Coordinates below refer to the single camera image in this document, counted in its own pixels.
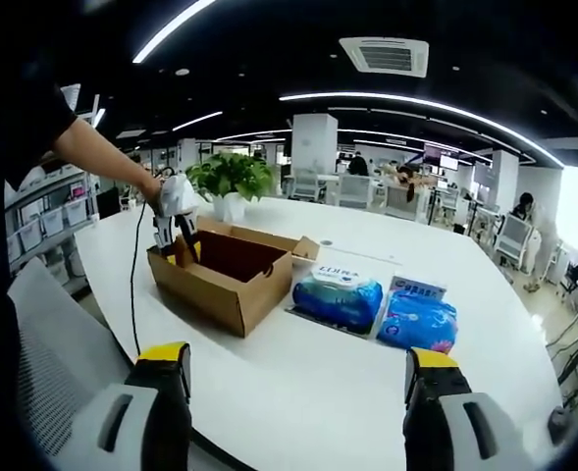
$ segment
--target cardboard box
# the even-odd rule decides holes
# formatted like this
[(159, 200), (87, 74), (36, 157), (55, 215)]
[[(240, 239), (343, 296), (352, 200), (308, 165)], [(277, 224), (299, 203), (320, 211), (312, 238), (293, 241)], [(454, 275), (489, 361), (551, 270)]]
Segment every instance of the cardboard box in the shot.
[(200, 264), (194, 263), (178, 236), (176, 264), (156, 246), (147, 250), (153, 278), (158, 286), (242, 338), (289, 292), (292, 256), (315, 260), (319, 252), (307, 237), (294, 240), (206, 218), (198, 218), (197, 226)]

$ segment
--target ceiling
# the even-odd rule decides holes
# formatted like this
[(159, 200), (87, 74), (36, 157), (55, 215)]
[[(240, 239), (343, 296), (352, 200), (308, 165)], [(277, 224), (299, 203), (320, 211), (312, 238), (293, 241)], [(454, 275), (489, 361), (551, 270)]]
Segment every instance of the ceiling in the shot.
[[(513, 135), (440, 109), (362, 97), (279, 101), (284, 95), (330, 91), (444, 103), (535, 141), (578, 136), (574, 2), (569, 10), (563, 4), (545, 5), (542, 11), (511, 0), (216, 0), (142, 64), (132, 62), (138, 51), (194, 2), (96, 3), (101, 8), (87, 12), (83, 7), (82, 15), (64, 24), (65, 34), (51, 35), (47, 46), (59, 81), (82, 84), (80, 108), (91, 106), (94, 93), (101, 95), (107, 111), (99, 130), (124, 148), (139, 140), (142, 146), (163, 146), (183, 137), (285, 129), (294, 114), (330, 112), (344, 129), (421, 137), (469, 151), (506, 145), (525, 151), (537, 165), (555, 166)], [(427, 76), (359, 73), (339, 44), (340, 38), (354, 36), (427, 41)], [(177, 76), (181, 68), (189, 74)], [(362, 110), (330, 110), (339, 107)], [(378, 109), (417, 116), (373, 111)], [(223, 114), (170, 131), (218, 111)], [(130, 129), (147, 131), (116, 139)], [(353, 138), (359, 136), (340, 135), (341, 142)], [(377, 135), (360, 138), (385, 140)], [(578, 151), (551, 153), (567, 165), (578, 165)]]

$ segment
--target wet wipes package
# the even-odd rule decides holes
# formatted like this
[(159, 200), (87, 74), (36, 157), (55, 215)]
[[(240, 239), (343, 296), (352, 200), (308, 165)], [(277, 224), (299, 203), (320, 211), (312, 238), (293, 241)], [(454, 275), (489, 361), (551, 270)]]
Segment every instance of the wet wipes package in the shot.
[(292, 299), (315, 320), (364, 334), (376, 319), (383, 287), (355, 270), (318, 265), (295, 285)]

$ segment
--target ceiling vent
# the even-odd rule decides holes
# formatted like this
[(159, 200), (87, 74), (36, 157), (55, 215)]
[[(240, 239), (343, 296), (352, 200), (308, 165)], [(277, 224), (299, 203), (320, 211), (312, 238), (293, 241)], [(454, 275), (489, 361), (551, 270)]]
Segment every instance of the ceiling vent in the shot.
[(424, 78), (428, 43), (394, 37), (346, 37), (339, 40), (358, 72)]

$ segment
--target column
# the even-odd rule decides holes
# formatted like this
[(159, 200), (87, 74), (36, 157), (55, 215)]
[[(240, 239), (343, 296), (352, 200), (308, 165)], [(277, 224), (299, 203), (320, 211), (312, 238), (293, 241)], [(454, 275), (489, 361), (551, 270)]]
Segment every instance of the column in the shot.
[(337, 162), (339, 122), (328, 114), (295, 115), (292, 123), (291, 165), (331, 174)]
[(178, 142), (178, 147), (180, 148), (180, 158), (176, 170), (184, 172), (191, 165), (199, 163), (199, 152), (194, 139), (182, 139)]
[(489, 203), (496, 204), (504, 214), (511, 210), (517, 197), (517, 174), (520, 161), (513, 154), (504, 150), (496, 150), (493, 154), (492, 172), (496, 176), (495, 183), (489, 191)]
[(278, 144), (276, 142), (269, 142), (264, 144), (265, 152), (267, 154), (267, 165), (276, 165), (276, 152), (278, 151)]

